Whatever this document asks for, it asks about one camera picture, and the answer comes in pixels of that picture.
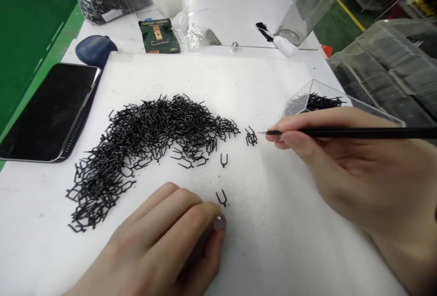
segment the phone screen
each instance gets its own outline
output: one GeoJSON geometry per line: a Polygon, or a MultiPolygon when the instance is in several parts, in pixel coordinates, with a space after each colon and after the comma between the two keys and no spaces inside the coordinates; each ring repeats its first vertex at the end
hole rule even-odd
{"type": "Polygon", "coordinates": [[[0,158],[56,160],[99,74],[97,67],[54,65],[0,143],[0,158]]]}

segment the hand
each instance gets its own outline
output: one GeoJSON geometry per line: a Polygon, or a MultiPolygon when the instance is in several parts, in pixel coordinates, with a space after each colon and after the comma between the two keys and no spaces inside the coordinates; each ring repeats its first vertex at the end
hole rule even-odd
{"type": "Polygon", "coordinates": [[[293,149],[326,203],[370,234],[413,294],[437,281],[437,148],[422,140],[312,139],[302,128],[391,128],[353,107],[285,117],[270,130],[279,149],[293,149]]]}
{"type": "Polygon", "coordinates": [[[218,205],[164,184],[117,228],[65,295],[202,295],[219,272],[226,223],[219,215],[218,205]],[[203,254],[185,268],[212,222],[203,254]]]}

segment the white sticker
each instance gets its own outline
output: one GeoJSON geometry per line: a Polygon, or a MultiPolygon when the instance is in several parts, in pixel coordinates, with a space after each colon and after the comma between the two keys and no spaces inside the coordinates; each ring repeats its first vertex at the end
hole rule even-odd
{"type": "Polygon", "coordinates": [[[116,19],[121,15],[123,15],[123,11],[121,9],[112,9],[111,11],[102,14],[102,18],[108,22],[110,20],[116,19]]]}

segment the smartphone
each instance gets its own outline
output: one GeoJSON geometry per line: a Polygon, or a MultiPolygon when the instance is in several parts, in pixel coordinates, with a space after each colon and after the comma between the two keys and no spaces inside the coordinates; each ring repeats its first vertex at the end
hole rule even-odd
{"type": "Polygon", "coordinates": [[[0,159],[67,159],[88,117],[101,73],[94,66],[54,65],[0,143],[0,159]]]}

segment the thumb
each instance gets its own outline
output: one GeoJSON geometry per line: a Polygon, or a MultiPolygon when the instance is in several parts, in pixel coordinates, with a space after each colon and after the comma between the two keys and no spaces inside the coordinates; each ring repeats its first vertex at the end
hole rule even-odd
{"type": "Polygon", "coordinates": [[[316,180],[327,181],[342,175],[343,169],[313,138],[299,131],[287,131],[281,139],[304,161],[316,180]]]}

